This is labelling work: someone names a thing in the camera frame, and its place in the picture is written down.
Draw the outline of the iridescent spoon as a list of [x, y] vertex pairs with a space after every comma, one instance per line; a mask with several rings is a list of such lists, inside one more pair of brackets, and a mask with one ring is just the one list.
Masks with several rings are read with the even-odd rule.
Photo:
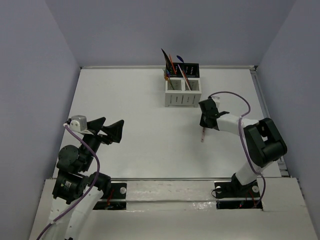
[[206, 128], [203, 127], [203, 128], [202, 128], [202, 133], [201, 133], [201, 143], [203, 143], [204, 140], [205, 140], [205, 131], [206, 131]]

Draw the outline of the iridescent fork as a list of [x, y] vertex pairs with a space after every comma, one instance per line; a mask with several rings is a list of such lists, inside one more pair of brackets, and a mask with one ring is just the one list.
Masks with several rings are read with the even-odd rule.
[[172, 81], [171, 81], [170, 73], [169, 73], [169, 72], [166, 72], [166, 74], [165, 74], [165, 79], [168, 81], [171, 89], [172, 89], [172, 90], [175, 90], [175, 88], [174, 88], [174, 86], [173, 86], [173, 83], [172, 83]]

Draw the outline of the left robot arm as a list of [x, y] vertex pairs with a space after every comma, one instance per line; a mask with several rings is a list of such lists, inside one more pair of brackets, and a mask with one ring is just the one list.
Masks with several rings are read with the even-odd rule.
[[39, 240], [77, 240], [93, 210], [126, 208], [127, 184], [101, 173], [97, 156], [100, 145], [121, 142], [124, 121], [105, 126], [105, 120], [75, 115], [64, 123], [80, 146], [66, 145], [58, 153], [51, 210]]

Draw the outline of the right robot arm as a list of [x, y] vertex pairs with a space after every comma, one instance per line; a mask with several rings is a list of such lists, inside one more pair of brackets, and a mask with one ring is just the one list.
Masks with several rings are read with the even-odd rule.
[[247, 162], [232, 175], [230, 182], [216, 183], [214, 197], [239, 198], [252, 188], [258, 176], [273, 162], [283, 157], [288, 148], [278, 128], [270, 118], [261, 120], [220, 112], [214, 99], [199, 102], [200, 126], [239, 136]]

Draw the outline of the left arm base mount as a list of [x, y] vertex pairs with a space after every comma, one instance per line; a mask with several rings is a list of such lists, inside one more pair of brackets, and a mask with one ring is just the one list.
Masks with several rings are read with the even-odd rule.
[[127, 183], [120, 181], [112, 182], [109, 193], [107, 195], [102, 196], [102, 198], [95, 204], [93, 210], [126, 210], [126, 196]]

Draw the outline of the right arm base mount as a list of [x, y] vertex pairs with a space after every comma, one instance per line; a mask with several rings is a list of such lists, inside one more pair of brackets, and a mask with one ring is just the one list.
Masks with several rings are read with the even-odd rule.
[[214, 183], [211, 195], [216, 200], [218, 210], [262, 209], [260, 189], [257, 181], [248, 186], [240, 185], [240, 189], [231, 189], [231, 182]]

